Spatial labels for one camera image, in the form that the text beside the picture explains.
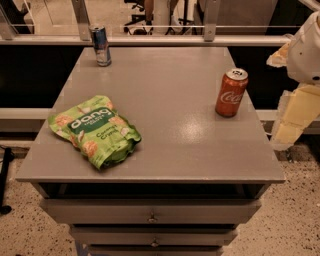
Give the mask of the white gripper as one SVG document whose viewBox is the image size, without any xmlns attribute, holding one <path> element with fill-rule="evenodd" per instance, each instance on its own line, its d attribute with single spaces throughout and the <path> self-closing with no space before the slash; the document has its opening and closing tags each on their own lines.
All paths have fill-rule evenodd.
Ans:
<svg viewBox="0 0 320 256">
<path fill-rule="evenodd" d="M 273 147 L 293 146 L 320 115 L 319 16 L 319 11 L 312 13 L 290 45 L 284 44 L 266 61 L 267 65 L 276 68 L 287 66 L 288 76 L 300 83 L 293 92 L 285 90 L 280 97 L 270 139 Z"/>
</svg>

